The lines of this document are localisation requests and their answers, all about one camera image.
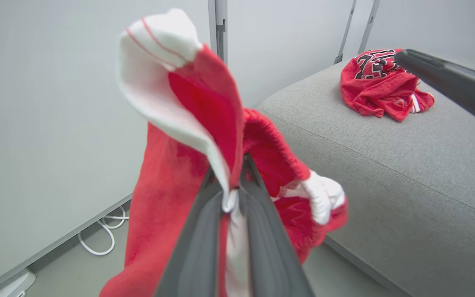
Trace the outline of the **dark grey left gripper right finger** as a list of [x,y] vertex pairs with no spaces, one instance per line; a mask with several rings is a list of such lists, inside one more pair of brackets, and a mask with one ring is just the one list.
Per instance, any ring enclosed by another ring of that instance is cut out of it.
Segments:
[[247,221],[252,297],[315,297],[251,155],[244,158],[239,200]]

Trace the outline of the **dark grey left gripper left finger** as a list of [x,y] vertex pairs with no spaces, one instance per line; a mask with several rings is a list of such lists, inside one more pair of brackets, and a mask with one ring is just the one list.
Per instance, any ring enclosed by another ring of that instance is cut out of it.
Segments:
[[209,168],[183,224],[155,297],[218,297],[223,189]]

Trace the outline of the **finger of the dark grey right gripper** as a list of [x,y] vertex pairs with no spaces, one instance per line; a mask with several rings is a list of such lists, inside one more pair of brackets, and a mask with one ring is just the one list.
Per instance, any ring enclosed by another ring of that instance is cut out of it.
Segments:
[[475,116],[475,70],[414,49],[396,53],[395,61]]

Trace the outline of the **red and white shorts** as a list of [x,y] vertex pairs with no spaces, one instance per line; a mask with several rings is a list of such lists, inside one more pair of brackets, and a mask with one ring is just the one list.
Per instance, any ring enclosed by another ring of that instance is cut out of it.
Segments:
[[210,165],[223,183],[219,297],[248,297],[246,223],[236,197],[247,153],[300,263],[345,224],[341,185],[299,160],[268,117],[243,107],[227,66],[199,41],[184,11],[134,22],[120,34],[119,49],[120,90],[147,119],[148,133],[124,270],[100,297],[153,297]]

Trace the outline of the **red basketball jersey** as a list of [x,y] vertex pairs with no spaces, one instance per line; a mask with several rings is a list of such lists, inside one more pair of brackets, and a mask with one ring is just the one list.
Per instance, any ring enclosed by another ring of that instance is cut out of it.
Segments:
[[420,79],[395,61],[403,49],[374,49],[352,58],[342,69],[344,103],[362,116],[384,115],[403,122],[434,105],[434,96],[418,88]]

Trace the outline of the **grey fabric couch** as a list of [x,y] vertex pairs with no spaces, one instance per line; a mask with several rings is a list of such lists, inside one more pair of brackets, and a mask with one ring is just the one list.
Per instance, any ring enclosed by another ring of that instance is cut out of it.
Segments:
[[411,297],[475,297],[475,117],[433,88],[403,122],[360,116],[330,66],[264,100],[292,151],[348,197],[327,242]]

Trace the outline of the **grey slanted brace bar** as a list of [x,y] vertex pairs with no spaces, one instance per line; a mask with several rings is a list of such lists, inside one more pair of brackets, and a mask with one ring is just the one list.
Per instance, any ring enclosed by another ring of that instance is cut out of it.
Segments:
[[343,60],[343,51],[345,49],[345,43],[347,41],[347,37],[348,37],[348,34],[349,34],[351,21],[353,19],[356,4],[357,4],[357,0],[351,0],[351,8],[349,10],[349,15],[348,15],[345,30],[344,30],[344,33],[343,33],[343,38],[342,38],[341,45],[340,45],[340,48],[339,48],[339,51],[338,51],[338,55],[335,58],[334,64],[338,64],[339,62],[341,62]]
[[381,0],[360,0],[359,12],[361,13],[362,21],[365,21],[364,32],[360,40],[358,53],[367,50],[368,40],[376,20],[376,15],[380,6]]

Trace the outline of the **white power strip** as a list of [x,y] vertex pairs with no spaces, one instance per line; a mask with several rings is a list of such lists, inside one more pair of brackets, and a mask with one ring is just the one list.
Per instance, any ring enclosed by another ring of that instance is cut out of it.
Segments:
[[36,275],[29,269],[12,276],[0,284],[0,297],[26,297],[26,291],[34,284]]

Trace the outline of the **grey partition post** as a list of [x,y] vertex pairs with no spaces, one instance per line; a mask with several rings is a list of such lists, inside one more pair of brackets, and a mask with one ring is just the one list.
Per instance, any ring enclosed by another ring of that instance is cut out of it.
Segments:
[[211,50],[228,64],[228,0],[207,0]]

